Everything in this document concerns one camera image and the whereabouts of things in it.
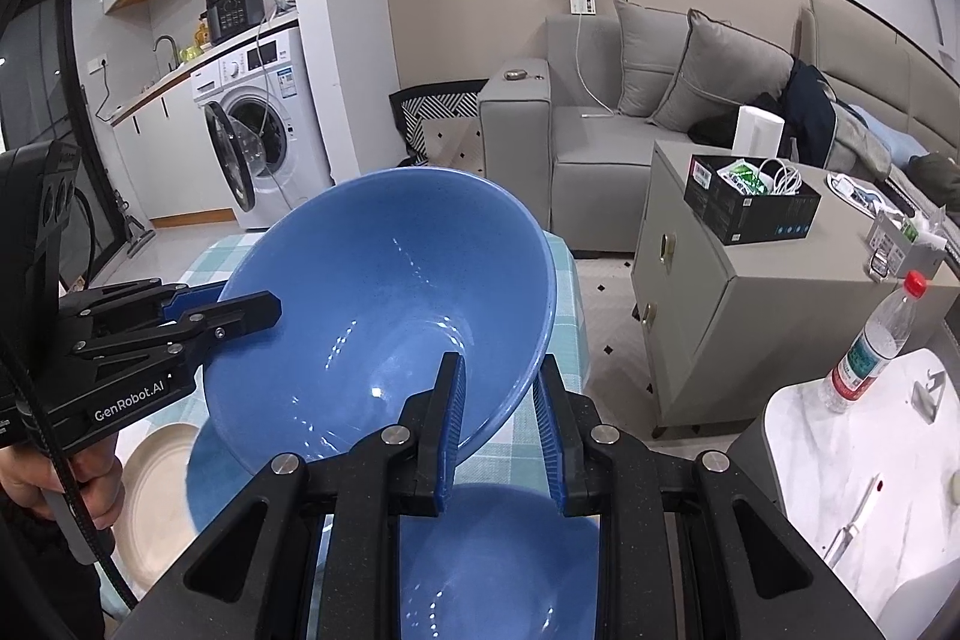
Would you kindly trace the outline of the teal checked tablecloth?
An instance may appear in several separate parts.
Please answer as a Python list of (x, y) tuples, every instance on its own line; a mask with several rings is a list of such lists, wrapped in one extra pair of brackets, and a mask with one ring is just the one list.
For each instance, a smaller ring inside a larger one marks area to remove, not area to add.
[[(259, 240), (256, 234), (236, 234), (210, 245), (181, 281), (189, 286), (228, 280), (239, 262)], [(562, 382), (571, 392), (583, 390), (589, 374), (586, 317), (573, 255), (560, 237), (547, 237), (556, 280), (556, 312), (547, 353), (555, 359)], [(202, 427), (208, 420), (205, 396), (195, 390), (184, 404), (181, 419)], [(534, 395), (527, 393), (508, 422), (455, 471), (455, 479), (467, 484), (505, 484), (545, 494), (548, 491), (544, 455), (540, 445)]]

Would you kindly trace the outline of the grey side cabinet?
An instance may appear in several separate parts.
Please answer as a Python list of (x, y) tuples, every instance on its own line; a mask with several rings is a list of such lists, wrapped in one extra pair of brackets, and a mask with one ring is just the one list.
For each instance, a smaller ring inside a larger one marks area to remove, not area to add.
[(820, 195), (807, 236), (724, 245), (685, 203), (698, 146), (659, 143), (631, 282), (651, 365), (654, 424), (732, 424), (781, 386), (828, 374), (889, 283), (866, 275), (871, 223), (804, 167)]

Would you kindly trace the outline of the dark glass door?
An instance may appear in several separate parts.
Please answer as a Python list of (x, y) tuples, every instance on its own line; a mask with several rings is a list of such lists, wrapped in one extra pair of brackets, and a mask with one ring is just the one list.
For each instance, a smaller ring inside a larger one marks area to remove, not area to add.
[(3, 32), (2, 136), (10, 149), (52, 138), (80, 149), (76, 185), (88, 204), (71, 208), (60, 283), (93, 280), (124, 247), (125, 234), (76, 68), (71, 0), (21, 0)]

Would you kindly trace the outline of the plastic water bottle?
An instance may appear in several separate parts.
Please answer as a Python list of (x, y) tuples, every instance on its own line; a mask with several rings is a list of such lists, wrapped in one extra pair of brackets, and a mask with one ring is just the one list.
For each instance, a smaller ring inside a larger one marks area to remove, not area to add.
[(820, 401), (830, 413), (843, 414), (901, 353), (911, 331), (918, 302), (924, 298), (928, 280), (910, 271), (903, 283), (869, 315), (848, 351), (820, 385)]

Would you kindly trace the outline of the grey sofa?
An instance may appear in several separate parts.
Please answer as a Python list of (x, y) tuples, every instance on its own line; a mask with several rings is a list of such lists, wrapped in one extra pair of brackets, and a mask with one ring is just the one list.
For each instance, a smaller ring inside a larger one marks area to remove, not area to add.
[(786, 120), (804, 163), (857, 169), (814, 124), (822, 89), (887, 140), (895, 164), (958, 152), (958, 83), (891, 29), (807, 0), (791, 47), (703, 11), (619, 0), (612, 16), (554, 14), (545, 53), (514, 58), (478, 97), (487, 177), (574, 252), (626, 253), (640, 234), (652, 154), (665, 142), (731, 143), (743, 106)]

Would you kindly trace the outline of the cream plate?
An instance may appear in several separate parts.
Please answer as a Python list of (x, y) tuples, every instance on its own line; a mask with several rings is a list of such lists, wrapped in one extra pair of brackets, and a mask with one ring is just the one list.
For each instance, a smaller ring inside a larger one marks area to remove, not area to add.
[(122, 570), (137, 596), (153, 587), (197, 536), (185, 478), (198, 433), (189, 422), (163, 425), (133, 448), (124, 464), (124, 510), (114, 536)]

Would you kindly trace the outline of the black patterned chair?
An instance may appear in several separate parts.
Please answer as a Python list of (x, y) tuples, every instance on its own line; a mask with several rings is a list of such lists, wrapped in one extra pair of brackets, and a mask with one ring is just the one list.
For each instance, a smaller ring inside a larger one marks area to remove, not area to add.
[(446, 167), (485, 177), (478, 96), (486, 84), (441, 81), (393, 92), (389, 104), (405, 145), (398, 165)]

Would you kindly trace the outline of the kitchen faucet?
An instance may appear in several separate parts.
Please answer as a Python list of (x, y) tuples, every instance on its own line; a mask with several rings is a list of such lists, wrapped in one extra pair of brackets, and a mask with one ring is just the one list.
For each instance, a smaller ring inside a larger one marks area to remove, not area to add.
[(156, 39), (155, 44), (153, 44), (153, 52), (156, 55), (162, 55), (164, 58), (164, 63), (166, 64), (166, 69), (169, 73), (176, 71), (181, 64), (181, 56), (179, 55), (179, 47), (176, 44), (176, 41), (172, 39), (171, 35), (160, 35)]

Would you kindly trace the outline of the white kitchen base cabinets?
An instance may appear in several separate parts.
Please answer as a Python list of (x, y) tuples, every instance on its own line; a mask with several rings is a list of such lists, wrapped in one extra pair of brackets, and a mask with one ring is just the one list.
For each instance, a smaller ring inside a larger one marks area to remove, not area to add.
[(114, 127), (128, 178), (146, 217), (161, 224), (233, 221), (221, 174), (189, 80), (151, 97)]

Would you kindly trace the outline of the blue bowl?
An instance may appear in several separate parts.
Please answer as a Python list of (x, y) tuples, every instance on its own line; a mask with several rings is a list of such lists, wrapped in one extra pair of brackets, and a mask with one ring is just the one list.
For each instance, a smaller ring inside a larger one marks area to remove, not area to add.
[(466, 366), (460, 459), (529, 390), (556, 314), (547, 237), (509, 191), (449, 169), (384, 169), (325, 190), (263, 234), (223, 299), (270, 292), (280, 318), (203, 369), (213, 429), (247, 471), (348, 452)]
[(195, 531), (205, 530), (249, 479), (251, 473), (229, 452), (213, 422), (207, 420), (192, 445), (185, 473), (185, 497)]
[(459, 484), (443, 515), (400, 521), (404, 638), (590, 638), (599, 525), (544, 494)]

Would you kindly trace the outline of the grey cushion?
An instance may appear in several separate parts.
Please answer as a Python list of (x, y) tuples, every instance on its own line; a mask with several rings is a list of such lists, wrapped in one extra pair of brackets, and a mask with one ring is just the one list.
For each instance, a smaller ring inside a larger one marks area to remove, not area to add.
[(701, 120), (786, 88), (794, 57), (782, 47), (692, 8), (680, 64), (649, 120), (686, 133)]
[(620, 23), (622, 94), (619, 112), (651, 117), (674, 78), (685, 49), (688, 18), (678, 11), (615, 0)]

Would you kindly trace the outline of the grey right cushion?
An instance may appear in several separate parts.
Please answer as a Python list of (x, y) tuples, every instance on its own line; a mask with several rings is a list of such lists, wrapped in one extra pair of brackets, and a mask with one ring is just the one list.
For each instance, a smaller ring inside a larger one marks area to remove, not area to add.
[(692, 8), (680, 64), (649, 120), (686, 133), (701, 120), (786, 88), (794, 57), (782, 47)]

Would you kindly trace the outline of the white washing machine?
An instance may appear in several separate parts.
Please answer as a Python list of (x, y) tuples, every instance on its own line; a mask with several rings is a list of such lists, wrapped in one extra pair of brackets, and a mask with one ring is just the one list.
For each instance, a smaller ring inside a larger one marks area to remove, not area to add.
[(270, 229), (334, 185), (297, 25), (218, 55), (190, 87), (242, 229)]

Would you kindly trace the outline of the white marble side table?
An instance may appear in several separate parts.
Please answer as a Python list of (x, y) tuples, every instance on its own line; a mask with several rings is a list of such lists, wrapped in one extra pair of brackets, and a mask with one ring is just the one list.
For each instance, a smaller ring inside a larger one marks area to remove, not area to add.
[(929, 349), (837, 413), (822, 378), (784, 386), (727, 455), (890, 638), (916, 638), (958, 585), (958, 395)]

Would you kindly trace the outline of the black pressure cooker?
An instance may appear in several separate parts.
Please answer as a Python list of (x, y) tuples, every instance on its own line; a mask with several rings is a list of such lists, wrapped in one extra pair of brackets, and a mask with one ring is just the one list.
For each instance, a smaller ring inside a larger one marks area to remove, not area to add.
[(254, 29), (265, 19), (263, 0), (205, 0), (202, 18), (213, 46)]

